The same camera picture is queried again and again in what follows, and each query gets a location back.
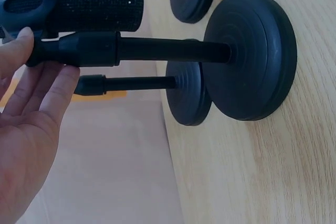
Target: black metal pole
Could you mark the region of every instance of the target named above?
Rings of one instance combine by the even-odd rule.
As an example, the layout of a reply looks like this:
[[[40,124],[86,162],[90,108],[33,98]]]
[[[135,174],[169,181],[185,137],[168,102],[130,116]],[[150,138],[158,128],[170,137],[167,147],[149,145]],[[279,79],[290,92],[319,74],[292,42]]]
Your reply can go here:
[[[168,77],[136,77],[106,78],[106,76],[82,76],[79,78],[75,94],[92,96],[103,95],[109,91],[175,89],[176,78]]]
[[[174,89],[175,77],[106,78],[106,91]]]
[[[228,63],[227,44],[197,40],[118,38],[120,60],[169,60]]]

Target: beige floor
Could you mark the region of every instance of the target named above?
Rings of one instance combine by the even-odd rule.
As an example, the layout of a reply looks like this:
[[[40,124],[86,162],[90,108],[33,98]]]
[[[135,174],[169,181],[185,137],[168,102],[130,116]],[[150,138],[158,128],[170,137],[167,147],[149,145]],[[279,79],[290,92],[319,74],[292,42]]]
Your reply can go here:
[[[144,15],[136,34],[150,37]],[[154,76],[153,62],[82,69],[109,77]],[[49,177],[19,224],[182,224],[160,93],[70,105]]]

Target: wood grain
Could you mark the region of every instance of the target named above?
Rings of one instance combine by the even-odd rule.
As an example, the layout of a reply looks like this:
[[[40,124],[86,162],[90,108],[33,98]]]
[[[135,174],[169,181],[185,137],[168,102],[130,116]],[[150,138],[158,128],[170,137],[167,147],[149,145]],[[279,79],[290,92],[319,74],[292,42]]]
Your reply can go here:
[[[158,38],[203,39],[169,0],[145,0]],[[186,224],[336,223],[336,0],[275,0],[292,21],[298,70],[271,117],[237,122],[212,106],[198,127],[163,109]],[[157,63],[164,75],[165,64]]]

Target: metal rod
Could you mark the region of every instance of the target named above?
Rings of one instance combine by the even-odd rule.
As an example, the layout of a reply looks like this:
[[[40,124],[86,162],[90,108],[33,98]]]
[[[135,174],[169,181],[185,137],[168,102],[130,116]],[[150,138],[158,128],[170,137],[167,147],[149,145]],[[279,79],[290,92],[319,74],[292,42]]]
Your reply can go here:
[[[120,60],[169,60],[228,63],[227,44],[197,40],[118,38]]]
[[[105,91],[153,90],[176,88],[175,77],[107,78]]]

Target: finger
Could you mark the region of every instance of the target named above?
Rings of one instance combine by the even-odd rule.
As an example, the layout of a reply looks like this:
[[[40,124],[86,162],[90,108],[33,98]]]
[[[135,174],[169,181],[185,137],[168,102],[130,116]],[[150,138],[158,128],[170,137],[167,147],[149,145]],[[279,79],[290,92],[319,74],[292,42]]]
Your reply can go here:
[[[0,99],[2,99],[7,92],[10,83],[12,82],[13,75],[0,81]]]
[[[40,106],[40,111],[46,113],[59,127],[74,94],[79,74],[79,68],[63,67]]]
[[[46,62],[44,64],[41,77],[35,87],[35,90],[33,91],[33,94],[25,106],[22,115],[26,115],[33,111],[38,111],[42,100],[51,88],[51,85],[54,83],[63,66],[63,64],[57,62]]]
[[[27,62],[34,47],[34,35],[29,27],[21,30],[16,40],[0,47],[0,79],[10,77]]]
[[[20,82],[5,106],[3,115],[22,115],[23,109],[33,95],[33,91],[41,77],[43,66],[44,64],[40,64],[36,67],[27,67],[25,69]]]

